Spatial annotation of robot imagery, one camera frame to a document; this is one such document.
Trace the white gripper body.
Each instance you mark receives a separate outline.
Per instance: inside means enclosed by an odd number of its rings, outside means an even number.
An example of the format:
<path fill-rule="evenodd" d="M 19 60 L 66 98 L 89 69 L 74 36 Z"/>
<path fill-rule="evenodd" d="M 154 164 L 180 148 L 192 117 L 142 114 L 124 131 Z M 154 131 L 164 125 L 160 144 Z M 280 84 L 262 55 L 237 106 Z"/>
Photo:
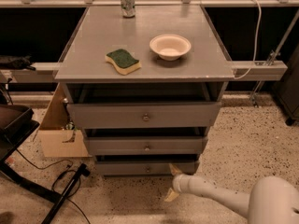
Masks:
<path fill-rule="evenodd" d="M 217 189 L 217 186 L 212 181 L 194 175 L 176 175 L 172 184 L 176 193 L 188 193 L 203 198 L 212 198 L 213 192 Z"/>

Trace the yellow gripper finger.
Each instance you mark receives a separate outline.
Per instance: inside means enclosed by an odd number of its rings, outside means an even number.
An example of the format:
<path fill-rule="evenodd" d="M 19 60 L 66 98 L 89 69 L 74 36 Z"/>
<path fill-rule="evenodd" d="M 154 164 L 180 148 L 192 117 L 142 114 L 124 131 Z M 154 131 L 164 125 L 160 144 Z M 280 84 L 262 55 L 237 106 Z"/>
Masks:
<path fill-rule="evenodd" d="M 173 163 L 169 164 L 170 172 L 172 175 L 181 175 L 182 171 Z"/>
<path fill-rule="evenodd" d="M 164 197 L 164 200 L 167 203 L 170 203 L 170 202 L 174 201 L 178 196 L 179 196 L 179 193 L 174 191 L 172 188 L 170 188 L 168 190 L 166 196 Z"/>

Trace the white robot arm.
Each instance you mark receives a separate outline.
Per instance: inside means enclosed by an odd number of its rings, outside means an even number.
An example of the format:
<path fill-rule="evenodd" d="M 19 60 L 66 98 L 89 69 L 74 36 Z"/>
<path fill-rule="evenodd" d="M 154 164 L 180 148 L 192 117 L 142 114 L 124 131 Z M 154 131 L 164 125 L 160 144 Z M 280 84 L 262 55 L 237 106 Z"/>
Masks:
<path fill-rule="evenodd" d="M 173 181 L 164 200 L 180 194 L 213 200 L 245 218 L 248 224 L 299 224 L 299 191 L 277 176 L 258 180 L 250 194 L 221 188 L 202 176 L 186 175 L 170 163 Z"/>

